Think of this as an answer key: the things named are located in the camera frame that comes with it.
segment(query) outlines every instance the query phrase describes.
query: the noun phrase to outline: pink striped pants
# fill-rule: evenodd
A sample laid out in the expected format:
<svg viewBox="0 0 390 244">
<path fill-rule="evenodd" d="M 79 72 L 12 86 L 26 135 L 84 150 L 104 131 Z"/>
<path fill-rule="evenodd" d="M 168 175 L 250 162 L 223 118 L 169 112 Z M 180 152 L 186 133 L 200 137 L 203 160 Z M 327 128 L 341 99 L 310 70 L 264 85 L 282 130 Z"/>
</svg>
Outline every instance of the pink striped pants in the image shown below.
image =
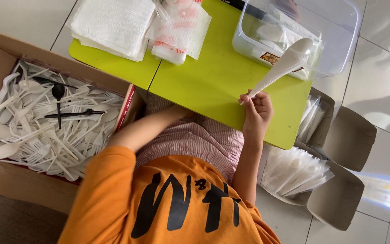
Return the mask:
<svg viewBox="0 0 390 244">
<path fill-rule="evenodd" d="M 169 108 L 173 103 L 148 93 L 145 115 Z M 210 163 L 230 185 L 243 147 L 243 134 L 213 119 L 197 115 L 170 125 L 137 153 L 138 167 L 166 155 L 188 155 Z"/>
</svg>

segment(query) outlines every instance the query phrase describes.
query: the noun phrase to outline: open cardboard box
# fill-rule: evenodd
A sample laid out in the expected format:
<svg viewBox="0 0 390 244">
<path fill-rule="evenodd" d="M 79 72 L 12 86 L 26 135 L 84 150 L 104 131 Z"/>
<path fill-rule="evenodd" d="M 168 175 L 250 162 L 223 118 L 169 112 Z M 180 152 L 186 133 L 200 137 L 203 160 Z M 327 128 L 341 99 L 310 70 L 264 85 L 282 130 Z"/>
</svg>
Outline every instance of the open cardboard box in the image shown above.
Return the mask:
<svg viewBox="0 0 390 244">
<path fill-rule="evenodd" d="M 135 120 L 144 101 L 133 84 L 104 73 L 88 65 L 64 58 L 55 53 L 32 46 L 0 34 L 0 90 L 5 76 L 10 74 L 18 59 L 23 59 L 52 71 L 125 96 L 115 130 Z M 78 186 L 65 179 L 38 174 L 12 164 L 0 162 L 0 195 L 40 204 L 68 213 Z"/>
<path fill-rule="evenodd" d="M 333 102 L 332 98 L 315 88 L 310 94 L 321 95 L 321 100 L 329 104 L 329 101 Z M 307 145 L 330 161 L 361 171 L 376 140 L 377 129 L 349 108 L 339 107 L 335 117 L 333 110 L 331 105 Z"/>
<path fill-rule="evenodd" d="M 299 141 L 295 141 L 294 146 L 307 151 L 316 158 L 322 158 L 315 150 Z M 257 183 L 261 187 L 263 187 L 261 179 L 269 155 L 269 147 L 267 145 L 264 148 L 258 167 Z M 335 176 L 314 191 L 299 193 L 293 198 L 269 193 L 283 202 L 306 206 L 312 215 L 326 225 L 338 230 L 347 230 L 364 192 L 364 184 L 357 176 L 338 164 L 331 161 L 327 164 Z"/>
</svg>

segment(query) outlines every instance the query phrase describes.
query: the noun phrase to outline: black plastic spoon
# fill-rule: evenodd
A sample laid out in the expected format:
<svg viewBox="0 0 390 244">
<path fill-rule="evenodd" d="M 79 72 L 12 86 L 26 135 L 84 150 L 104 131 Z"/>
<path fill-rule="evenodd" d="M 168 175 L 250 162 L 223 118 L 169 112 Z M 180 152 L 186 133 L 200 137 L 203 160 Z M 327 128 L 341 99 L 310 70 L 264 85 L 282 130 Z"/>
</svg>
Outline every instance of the black plastic spoon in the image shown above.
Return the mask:
<svg viewBox="0 0 390 244">
<path fill-rule="evenodd" d="M 65 87 L 61 84 L 54 84 L 52 87 L 52 96 L 57 99 L 57 113 L 58 113 L 58 128 L 61 129 L 61 104 L 58 103 L 64 97 Z"/>
</svg>

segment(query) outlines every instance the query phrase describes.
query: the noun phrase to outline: clear plastic container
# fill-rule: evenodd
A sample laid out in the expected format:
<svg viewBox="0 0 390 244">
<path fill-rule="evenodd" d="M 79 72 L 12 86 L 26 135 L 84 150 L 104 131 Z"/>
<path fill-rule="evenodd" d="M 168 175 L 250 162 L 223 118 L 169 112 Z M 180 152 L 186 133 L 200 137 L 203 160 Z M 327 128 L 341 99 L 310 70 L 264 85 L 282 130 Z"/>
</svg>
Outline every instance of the clear plastic container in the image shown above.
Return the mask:
<svg viewBox="0 0 390 244">
<path fill-rule="evenodd" d="M 272 66 L 291 44 L 313 40 L 311 56 L 289 75 L 314 80 L 344 71 L 361 15 L 350 0 L 247 0 L 233 37 L 237 52 Z"/>
</svg>

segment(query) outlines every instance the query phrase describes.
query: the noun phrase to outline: orange t-shirt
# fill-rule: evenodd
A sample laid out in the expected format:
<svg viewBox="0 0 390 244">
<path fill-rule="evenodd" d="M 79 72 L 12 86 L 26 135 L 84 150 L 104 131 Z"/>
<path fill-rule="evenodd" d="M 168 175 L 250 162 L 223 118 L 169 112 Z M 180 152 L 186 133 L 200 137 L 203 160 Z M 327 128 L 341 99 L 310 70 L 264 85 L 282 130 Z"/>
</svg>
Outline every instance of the orange t-shirt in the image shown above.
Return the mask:
<svg viewBox="0 0 390 244">
<path fill-rule="evenodd" d="M 122 146 L 91 161 L 58 243 L 280 243 L 202 159 L 164 156 L 133 172 L 135 162 Z"/>
</svg>

